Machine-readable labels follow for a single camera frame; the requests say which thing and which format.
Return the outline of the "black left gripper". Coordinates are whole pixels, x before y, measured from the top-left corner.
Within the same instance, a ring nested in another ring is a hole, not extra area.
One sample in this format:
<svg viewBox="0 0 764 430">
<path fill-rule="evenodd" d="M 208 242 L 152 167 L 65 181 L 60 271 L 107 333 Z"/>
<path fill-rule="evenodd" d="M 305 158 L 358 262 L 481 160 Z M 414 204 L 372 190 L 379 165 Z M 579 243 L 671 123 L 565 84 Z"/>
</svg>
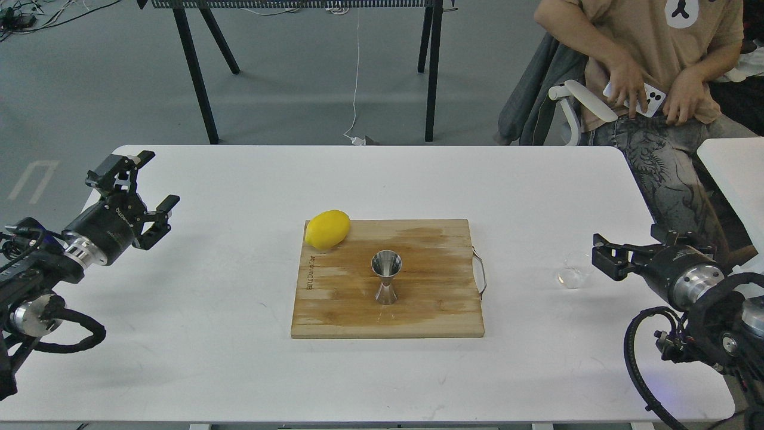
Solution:
<svg viewBox="0 0 764 430">
<path fill-rule="evenodd" d="M 87 172 L 85 184 L 99 199 L 64 229 L 69 258 L 82 267 L 111 266 L 128 247 L 150 250 L 169 234 L 171 212 L 180 197 L 169 194 L 155 211 L 148 211 L 137 193 L 137 172 L 153 158 L 152 150 L 136 156 L 111 154 Z"/>
</svg>

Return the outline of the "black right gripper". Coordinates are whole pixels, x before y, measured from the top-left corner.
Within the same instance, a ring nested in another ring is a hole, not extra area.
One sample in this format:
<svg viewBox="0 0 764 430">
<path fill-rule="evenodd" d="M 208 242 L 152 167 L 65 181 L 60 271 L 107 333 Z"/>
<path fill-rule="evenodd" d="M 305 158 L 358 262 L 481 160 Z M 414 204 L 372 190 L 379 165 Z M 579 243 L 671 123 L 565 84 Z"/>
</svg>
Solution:
<svg viewBox="0 0 764 430">
<path fill-rule="evenodd" d="M 688 311 L 725 278 L 714 260 L 717 247 L 703 236 L 669 231 L 658 224 L 652 224 L 650 234 L 660 242 L 657 248 L 609 242 L 596 232 L 592 266 L 615 281 L 642 273 L 649 288 L 677 311 Z"/>
</svg>

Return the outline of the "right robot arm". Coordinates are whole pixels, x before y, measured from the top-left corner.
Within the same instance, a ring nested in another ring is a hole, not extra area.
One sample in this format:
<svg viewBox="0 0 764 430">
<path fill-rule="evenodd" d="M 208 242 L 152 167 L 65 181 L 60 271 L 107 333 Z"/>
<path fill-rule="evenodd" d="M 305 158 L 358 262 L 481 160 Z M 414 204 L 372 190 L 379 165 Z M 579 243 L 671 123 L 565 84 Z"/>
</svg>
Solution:
<svg viewBox="0 0 764 430">
<path fill-rule="evenodd" d="M 743 427 L 761 429 L 762 296 L 745 297 L 740 286 L 762 288 L 762 274 L 724 269 L 714 259 L 717 248 L 696 232 L 669 231 L 654 224 L 651 236 L 657 243 L 639 247 L 594 234 L 592 247 L 595 268 L 615 281 L 636 273 L 666 303 L 638 313 L 623 340 L 627 372 L 646 410 L 672 429 L 684 428 L 653 395 L 637 364 L 639 325 L 661 315 L 670 324 L 669 330 L 654 334 L 661 359 L 675 364 L 701 362 L 733 376 L 747 400 Z"/>
</svg>

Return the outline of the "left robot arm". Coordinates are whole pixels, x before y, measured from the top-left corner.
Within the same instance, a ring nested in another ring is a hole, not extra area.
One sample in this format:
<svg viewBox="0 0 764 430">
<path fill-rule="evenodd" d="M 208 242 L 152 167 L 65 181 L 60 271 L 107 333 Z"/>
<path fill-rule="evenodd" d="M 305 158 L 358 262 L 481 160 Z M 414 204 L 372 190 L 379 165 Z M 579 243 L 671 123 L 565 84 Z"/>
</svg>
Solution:
<svg viewBox="0 0 764 430">
<path fill-rule="evenodd" d="M 180 197 L 148 210 L 137 193 L 138 172 L 154 157 L 152 150 L 112 154 L 89 171 L 85 182 L 99 199 L 61 232 L 31 217 L 2 231 L 2 398 L 17 393 L 17 371 L 33 351 L 74 354 L 106 338 L 103 324 L 69 309 L 54 287 L 78 283 L 92 265 L 110 266 L 129 247 L 150 250 L 169 233 Z"/>
</svg>

